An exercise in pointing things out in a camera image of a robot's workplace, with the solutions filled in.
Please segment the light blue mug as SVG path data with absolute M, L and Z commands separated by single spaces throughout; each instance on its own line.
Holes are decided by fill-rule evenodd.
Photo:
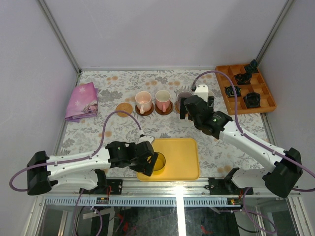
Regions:
M 208 91 L 208 96 L 209 97 L 215 97 L 214 93 L 211 90 Z

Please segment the woven rattan coaster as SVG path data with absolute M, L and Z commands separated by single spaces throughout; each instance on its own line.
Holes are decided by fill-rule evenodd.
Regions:
M 178 114 L 180 114 L 180 103 L 178 101 L 175 102 L 175 110 Z
M 118 111 L 117 112 L 118 116 L 125 118 L 125 117 L 128 117 L 128 114 L 131 115 L 133 108 L 129 103 L 124 102 L 124 103 L 119 104 L 116 107 L 116 111 Z

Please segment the yellow mug black handle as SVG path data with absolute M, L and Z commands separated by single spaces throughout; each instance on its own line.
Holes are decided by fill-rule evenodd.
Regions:
M 157 152 L 157 160 L 153 168 L 153 175 L 160 175 L 164 171 L 165 166 L 166 166 L 165 156 L 162 153 Z

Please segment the purple mug black handle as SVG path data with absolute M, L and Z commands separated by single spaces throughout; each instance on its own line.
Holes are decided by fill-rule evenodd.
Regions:
M 181 92 L 177 96 L 177 101 L 179 103 L 181 103 L 181 99 L 186 99 L 186 98 L 191 97 L 191 96 L 193 96 L 193 94 L 191 92 L 188 92 L 188 91 Z

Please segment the brown wooden coaster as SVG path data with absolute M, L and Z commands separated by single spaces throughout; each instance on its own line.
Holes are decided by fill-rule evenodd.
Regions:
M 173 111 L 173 108 L 174 108 L 174 105 L 173 105 L 172 102 L 170 102 L 170 105 L 169 105 L 169 107 L 166 109 L 166 112 L 163 112 L 162 110 L 160 110 L 160 109 L 157 107 L 157 104 L 155 104 L 155 111 L 156 111 L 159 115 L 162 115 L 162 116 L 169 115 L 169 114 Z
M 135 111 L 140 116 L 148 116 L 154 111 L 154 105 L 153 103 L 151 103 L 151 108 L 148 111 L 144 112 L 143 114 L 140 113 L 140 109 L 137 107 L 137 105 L 135 105 Z

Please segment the white mug pink handle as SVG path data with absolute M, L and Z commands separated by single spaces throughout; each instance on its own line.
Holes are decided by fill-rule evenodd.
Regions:
M 155 95 L 157 107 L 165 113 L 170 106 L 171 94 L 166 90 L 160 90 Z

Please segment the light pink mug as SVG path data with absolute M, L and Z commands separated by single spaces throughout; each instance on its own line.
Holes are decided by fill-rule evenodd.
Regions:
M 135 96 L 135 102 L 141 115 L 148 112 L 152 107 L 152 97 L 147 91 L 137 93 Z

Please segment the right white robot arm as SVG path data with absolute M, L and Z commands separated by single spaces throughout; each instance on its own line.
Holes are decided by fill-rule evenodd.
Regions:
M 181 118 L 186 114 L 195 128 L 235 146 L 263 166 L 263 169 L 237 170 L 224 182 L 228 193 L 235 194 L 241 188 L 265 185 L 273 194 L 286 198 L 302 175 L 298 150 L 284 150 L 243 130 L 232 117 L 215 112 L 213 105 L 199 96 L 181 99 Z

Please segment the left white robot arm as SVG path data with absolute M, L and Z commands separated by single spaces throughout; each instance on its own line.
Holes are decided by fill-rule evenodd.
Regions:
M 111 168 L 128 167 L 149 177 L 158 153 L 151 141 L 141 140 L 137 144 L 114 141 L 96 152 L 70 156 L 47 156 L 45 151 L 39 151 L 27 164 L 27 194 L 71 189 L 102 194 L 108 190 L 105 170 Z

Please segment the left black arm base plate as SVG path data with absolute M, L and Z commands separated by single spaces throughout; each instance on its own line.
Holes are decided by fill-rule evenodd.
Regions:
M 87 190 L 80 188 L 79 192 L 83 190 L 83 194 L 89 195 L 121 195 L 123 189 L 122 179 L 108 179 L 98 182 L 96 188 Z

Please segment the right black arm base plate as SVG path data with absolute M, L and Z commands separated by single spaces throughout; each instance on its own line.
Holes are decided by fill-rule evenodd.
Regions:
M 208 178 L 208 184 L 204 186 L 211 195 L 240 195 L 246 188 L 237 187 L 232 180 L 227 178 Z

